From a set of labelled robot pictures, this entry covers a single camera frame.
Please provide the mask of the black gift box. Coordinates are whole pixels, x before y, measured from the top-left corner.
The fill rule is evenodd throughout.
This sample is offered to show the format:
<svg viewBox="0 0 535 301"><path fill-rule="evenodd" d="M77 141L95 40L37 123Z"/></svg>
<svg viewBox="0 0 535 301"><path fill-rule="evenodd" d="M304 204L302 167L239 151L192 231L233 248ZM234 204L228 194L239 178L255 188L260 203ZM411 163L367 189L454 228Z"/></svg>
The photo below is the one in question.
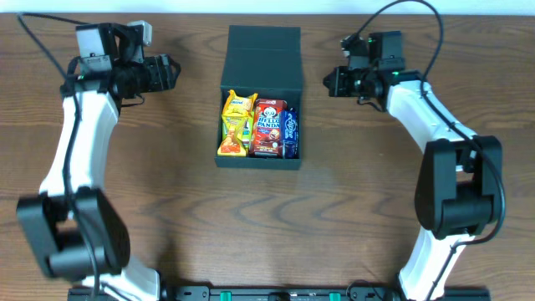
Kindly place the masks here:
<svg viewBox="0 0 535 301"><path fill-rule="evenodd" d="M239 96L257 93L286 101L298 114L298 137L303 138L301 28L231 25L220 89L221 107L231 89Z"/></svg>

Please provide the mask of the blue Eclipse mint tin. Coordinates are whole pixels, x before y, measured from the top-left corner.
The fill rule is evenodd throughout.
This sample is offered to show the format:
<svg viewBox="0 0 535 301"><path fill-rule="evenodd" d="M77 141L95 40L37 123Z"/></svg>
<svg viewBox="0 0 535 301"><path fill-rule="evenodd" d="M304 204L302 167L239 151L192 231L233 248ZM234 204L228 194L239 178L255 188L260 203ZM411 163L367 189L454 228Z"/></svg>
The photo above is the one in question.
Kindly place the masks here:
<svg viewBox="0 0 535 301"><path fill-rule="evenodd" d="M298 116L295 111L284 110L281 113L281 140L288 143L298 141Z"/></svg>

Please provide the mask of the red Hello Panda box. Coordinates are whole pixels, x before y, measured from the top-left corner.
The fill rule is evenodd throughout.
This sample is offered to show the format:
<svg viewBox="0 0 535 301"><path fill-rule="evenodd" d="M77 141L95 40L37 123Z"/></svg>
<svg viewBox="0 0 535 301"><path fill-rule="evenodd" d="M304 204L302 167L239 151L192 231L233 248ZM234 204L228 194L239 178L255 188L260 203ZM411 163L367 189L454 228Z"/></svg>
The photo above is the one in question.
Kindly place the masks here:
<svg viewBox="0 0 535 301"><path fill-rule="evenodd" d="M258 99L255 103L249 153L256 157L282 156L281 114L287 102L281 99Z"/></svg>

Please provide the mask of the blue Dairy Milk chocolate bar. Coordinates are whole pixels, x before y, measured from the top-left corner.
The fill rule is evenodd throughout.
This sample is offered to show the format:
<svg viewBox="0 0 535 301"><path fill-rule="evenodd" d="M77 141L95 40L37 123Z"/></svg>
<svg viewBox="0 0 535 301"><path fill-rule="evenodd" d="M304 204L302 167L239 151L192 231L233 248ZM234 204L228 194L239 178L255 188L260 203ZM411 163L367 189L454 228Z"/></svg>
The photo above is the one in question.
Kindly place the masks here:
<svg viewBox="0 0 535 301"><path fill-rule="evenodd" d="M298 157L298 141L296 143L283 142L283 157L286 159Z"/></svg>

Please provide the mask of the small yellow snack packet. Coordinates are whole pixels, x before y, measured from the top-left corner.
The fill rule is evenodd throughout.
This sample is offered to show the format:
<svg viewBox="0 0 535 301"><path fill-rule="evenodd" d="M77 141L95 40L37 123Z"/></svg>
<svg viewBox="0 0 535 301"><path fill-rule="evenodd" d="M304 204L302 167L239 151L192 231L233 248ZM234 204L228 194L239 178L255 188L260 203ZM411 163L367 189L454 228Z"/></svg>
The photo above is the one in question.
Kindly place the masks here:
<svg viewBox="0 0 535 301"><path fill-rule="evenodd" d="M237 95L234 89L230 89L222 114L231 117L247 117L252 113L257 97L257 93L242 97Z"/></svg>

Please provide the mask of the green Pretz snack box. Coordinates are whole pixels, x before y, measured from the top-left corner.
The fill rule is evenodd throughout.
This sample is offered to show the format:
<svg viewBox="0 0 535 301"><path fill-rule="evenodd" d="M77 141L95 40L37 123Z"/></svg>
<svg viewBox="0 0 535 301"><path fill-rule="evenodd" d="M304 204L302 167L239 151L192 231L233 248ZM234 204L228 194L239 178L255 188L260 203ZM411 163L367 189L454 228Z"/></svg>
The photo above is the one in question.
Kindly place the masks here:
<svg viewBox="0 0 535 301"><path fill-rule="evenodd" d="M244 119L242 127L239 127L241 118L222 118L222 153L229 156L241 156L249 152L252 137L251 116Z"/></svg>

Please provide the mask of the long yellow orange snack packet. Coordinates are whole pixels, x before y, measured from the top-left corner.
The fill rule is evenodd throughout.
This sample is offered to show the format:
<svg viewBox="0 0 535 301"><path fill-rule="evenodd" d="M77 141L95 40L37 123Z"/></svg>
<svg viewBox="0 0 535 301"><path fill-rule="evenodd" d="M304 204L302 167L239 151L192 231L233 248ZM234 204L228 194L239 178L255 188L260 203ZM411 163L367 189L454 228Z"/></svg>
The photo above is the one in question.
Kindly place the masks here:
<svg viewBox="0 0 535 301"><path fill-rule="evenodd" d="M224 133L217 149L219 156L246 157L247 147L243 144L246 124L252 117L245 115L222 115Z"/></svg>

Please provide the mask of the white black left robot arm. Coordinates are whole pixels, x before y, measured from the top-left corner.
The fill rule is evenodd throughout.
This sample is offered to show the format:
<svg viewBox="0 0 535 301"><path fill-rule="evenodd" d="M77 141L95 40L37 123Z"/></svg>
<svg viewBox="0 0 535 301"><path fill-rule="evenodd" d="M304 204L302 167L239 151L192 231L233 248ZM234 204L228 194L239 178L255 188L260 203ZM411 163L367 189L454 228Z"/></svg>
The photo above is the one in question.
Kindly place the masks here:
<svg viewBox="0 0 535 301"><path fill-rule="evenodd" d="M77 23L79 55L61 69L64 122L38 193L16 209L36 262L47 278L78 282L88 298L162 300L160 274L130 254L125 224L104 193L110 138L123 108L145 94L173 89L180 65L153 57L145 21Z"/></svg>

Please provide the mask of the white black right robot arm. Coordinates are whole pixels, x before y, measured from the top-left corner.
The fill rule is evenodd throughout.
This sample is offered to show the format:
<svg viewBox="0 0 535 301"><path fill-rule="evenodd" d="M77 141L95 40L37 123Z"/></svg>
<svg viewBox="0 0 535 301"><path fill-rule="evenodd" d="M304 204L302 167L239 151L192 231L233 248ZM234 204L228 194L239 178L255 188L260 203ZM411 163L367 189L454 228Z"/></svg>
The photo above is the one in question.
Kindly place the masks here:
<svg viewBox="0 0 535 301"><path fill-rule="evenodd" d="M341 40L348 60L324 78L332 97L355 97L397 119L422 151L415 189L420 224L391 300L441 300L461 252L490 241L485 227L504 218L502 146L464 126L418 70L405 67L399 31Z"/></svg>

